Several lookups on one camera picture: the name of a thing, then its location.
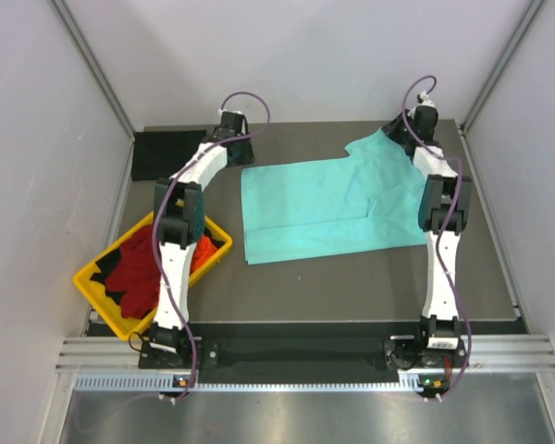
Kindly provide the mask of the teal t shirt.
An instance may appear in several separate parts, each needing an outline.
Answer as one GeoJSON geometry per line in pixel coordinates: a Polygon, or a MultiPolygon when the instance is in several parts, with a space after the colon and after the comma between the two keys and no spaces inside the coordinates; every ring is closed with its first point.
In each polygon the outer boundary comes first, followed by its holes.
{"type": "Polygon", "coordinates": [[[248,265],[422,246],[425,181],[383,131],[345,156],[257,166],[241,174],[248,265]]]}

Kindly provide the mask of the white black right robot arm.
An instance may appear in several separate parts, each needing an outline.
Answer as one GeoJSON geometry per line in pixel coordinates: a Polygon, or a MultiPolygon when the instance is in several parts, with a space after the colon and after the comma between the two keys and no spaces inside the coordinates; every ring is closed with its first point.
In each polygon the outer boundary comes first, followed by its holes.
{"type": "Polygon", "coordinates": [[[462,159],[444,154],[435,140],[437,123],[438,110],[427,100],[411,110],[403,109],[383,129],[425,179],[417,223],[426,234],[427,290],[422,318],[429,334],[415,340],[413,355],[426,366],[437,364],[448,351],[445,340],[434,334],[436,330],[455,330],[459,321],[456,261],[472,191],[462,159]]]}

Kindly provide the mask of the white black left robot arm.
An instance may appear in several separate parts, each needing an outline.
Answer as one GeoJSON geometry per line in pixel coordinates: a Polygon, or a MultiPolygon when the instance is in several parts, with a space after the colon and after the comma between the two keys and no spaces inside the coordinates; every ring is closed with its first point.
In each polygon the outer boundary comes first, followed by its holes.
{"type": "Polygon", "coordinates": [[[161,283],[154,330],[181,331],[189,320],[191,260],[205,229],[205,188],[220,170],[254,161],[246,116],[225,109],[220,116],[220,124],[203,138],[187,164],[157,182],[153,234],[161,283]]]}

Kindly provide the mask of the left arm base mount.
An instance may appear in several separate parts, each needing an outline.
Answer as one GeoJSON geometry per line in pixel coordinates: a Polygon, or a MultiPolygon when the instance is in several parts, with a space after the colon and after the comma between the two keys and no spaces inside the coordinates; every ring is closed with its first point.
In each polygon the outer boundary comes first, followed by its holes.
{"type": "Polygon", "coordinates": [[[145,333],[130,332],[127,342],[138,353],[141,370],[189,370],[200,362],[201,344],[189,324],[165,328],[153,323],[145,333]]]}

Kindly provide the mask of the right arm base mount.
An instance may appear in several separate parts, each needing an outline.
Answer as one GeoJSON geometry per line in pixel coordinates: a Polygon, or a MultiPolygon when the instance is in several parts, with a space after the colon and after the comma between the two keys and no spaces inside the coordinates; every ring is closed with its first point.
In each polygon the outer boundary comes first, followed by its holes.
{"type": "Polygon", "coordinates": [[[429,349],[414,335],[391,336],[383,340],[387,367],[409,371],[417,369],[443,369],[446,364],[461,366],[466,358],[464,342],[459,340],[456,350],[429,349]]]}

